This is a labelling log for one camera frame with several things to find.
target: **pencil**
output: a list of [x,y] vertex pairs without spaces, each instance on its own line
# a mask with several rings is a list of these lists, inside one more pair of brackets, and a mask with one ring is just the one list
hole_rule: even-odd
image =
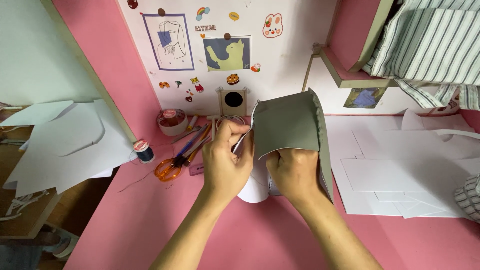
[[[210,123],[210,124],[208,125],[207,129],[205,129],[205,131],[204,131],[202,137],[200,137],[200,140],[199,140],[199,141],[205,139],[205,138],[208,136],[208,133],[210,132],[210,129],[211,129],[211,128],[212,128],[212,123]],[[186,167],[188,167],[188,165],[190,165],[190,162],[193,161],[193,159],[194,159],[195,156],[197,155],[197,152],[198,152],[199,149],[200,149],[200,147],[197,148],[197,149],[195,149],[195,151],[188,157],[188,160],[184,163],[184,165],[185,165]]]

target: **striped cloth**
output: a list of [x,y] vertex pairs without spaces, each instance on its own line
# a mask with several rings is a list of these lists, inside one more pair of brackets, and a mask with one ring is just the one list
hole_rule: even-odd
[[[480,0],[405,0],[363,67],[395,79],[422,108],[445,107],[457,88],[460,107],[480,110]],[[441,84],[431,95],[417,82]]]
[[455,201],[474,221],[480,223],[480,174],[467,179],[465,185],[455,191]]

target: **left hand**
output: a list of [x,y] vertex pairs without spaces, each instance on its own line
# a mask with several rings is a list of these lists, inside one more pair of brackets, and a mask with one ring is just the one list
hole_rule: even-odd
[[243,139],[240,156],[231,151],[240,137],[249,130],[248,125],[223,120],[215,140],[202,149],[205,176],[202,191],[225,207],[243,189],[253,169],[253,131]]

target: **glue stick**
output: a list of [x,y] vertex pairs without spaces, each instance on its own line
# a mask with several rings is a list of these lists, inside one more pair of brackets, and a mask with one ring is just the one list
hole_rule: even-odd
[[190,121],[190,124],[188,124],[187,131],[191,131],[193,129],[193,126],[197,122],[197,119],[198,119],[198,114],[196,114]]
[[164,111],[163,117],[167,119],[169,126],[176,126],[179,124],[179,121],[177,120],[177,112],[175,110]]

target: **orange scissors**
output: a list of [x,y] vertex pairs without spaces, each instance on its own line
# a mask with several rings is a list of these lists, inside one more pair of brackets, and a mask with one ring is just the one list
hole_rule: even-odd
[[183,164],[188,160],[188,157],[200,147],[210,136],[196,143],[190,150],[185,152],[185,154],[174,157],[172,159],[162,161],[155,168],[155,176],[160,179],[162,182],[168,182],[173,180],[175,177],[180,175],[181,168]]

